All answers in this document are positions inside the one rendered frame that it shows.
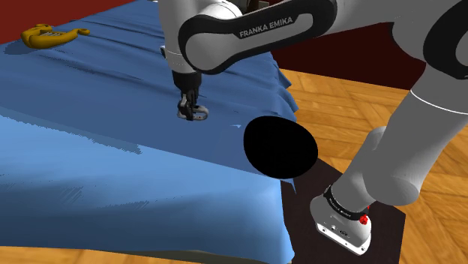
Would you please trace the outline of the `dark robot stand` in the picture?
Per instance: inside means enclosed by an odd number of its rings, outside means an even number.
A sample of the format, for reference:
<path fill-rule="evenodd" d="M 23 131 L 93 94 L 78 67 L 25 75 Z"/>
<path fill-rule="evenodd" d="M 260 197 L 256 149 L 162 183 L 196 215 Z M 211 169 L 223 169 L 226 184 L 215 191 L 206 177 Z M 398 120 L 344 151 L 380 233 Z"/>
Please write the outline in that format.
<path fill-rule="evenodd" d="M 370 247 L 361 256 L 317 231 L 311 217 L 311 200 L 341 176 L 341 172 L 317 160 L 294 183 L 281 182 L 283 218 L 295 256 L 292 264 L 399 264 L 406 215 L 393 206 L 375 202 L 370 206 Z"/>

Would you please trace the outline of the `small grey ring-shaped object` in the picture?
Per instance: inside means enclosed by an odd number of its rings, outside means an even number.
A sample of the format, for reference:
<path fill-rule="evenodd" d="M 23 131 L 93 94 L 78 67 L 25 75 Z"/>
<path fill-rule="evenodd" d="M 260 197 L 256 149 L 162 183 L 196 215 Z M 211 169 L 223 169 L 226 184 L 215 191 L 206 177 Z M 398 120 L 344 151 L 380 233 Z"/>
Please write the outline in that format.
<path fill-rule="evenodd" d="M 209 110 L 204 106 L 179 105 L 177 116 L 188 121 L 202 121 L 208 118 Z"/>

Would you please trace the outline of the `black egg-shaped object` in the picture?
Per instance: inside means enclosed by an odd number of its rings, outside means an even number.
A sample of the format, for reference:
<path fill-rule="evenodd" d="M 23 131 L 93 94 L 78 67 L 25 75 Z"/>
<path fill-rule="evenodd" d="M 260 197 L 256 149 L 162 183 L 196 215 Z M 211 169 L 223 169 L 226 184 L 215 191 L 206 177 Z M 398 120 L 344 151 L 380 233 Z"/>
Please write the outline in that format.
<path fill-rule="evenodd" d="M 305 174 L 317 162 L 318 147 L 312 134 L 300 124 L 279 116 L 260 116 L 248 123 L 243 136 L 250 164 L 274 179 Z"/>

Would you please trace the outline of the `yellow curved figure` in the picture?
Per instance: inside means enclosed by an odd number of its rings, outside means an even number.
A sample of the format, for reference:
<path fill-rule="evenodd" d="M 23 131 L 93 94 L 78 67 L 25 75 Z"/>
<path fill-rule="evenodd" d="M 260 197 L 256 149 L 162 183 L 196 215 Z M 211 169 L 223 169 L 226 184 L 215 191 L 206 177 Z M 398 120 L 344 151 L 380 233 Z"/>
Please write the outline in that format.
<path fill-rule="evenodd" d="M 70 31 L 54 31 L 48 24 L 36 24 L 33 28 L 23 31 L 22 42 L 32 49 L 48 49 L 73 41 L 78 35 L 89 35 L 87 28 L 74 28 Z"/>

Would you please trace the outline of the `bed with blue cover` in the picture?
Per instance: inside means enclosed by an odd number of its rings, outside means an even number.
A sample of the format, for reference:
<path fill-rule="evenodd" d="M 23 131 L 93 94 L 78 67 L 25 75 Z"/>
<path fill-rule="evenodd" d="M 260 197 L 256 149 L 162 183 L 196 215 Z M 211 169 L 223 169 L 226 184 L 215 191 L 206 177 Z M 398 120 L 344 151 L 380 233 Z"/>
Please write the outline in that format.
<path fill-rule="evenodd" d="M 62 26 L 90 35 L 52 49 L 0 45 L 0 246 L 205 251 L 287 264 L 281 183 L 243 149 L 259 116 L 292 119 L 268 53 L 204 76 L 204 121 L 179 90 L 148 0 Z"/>

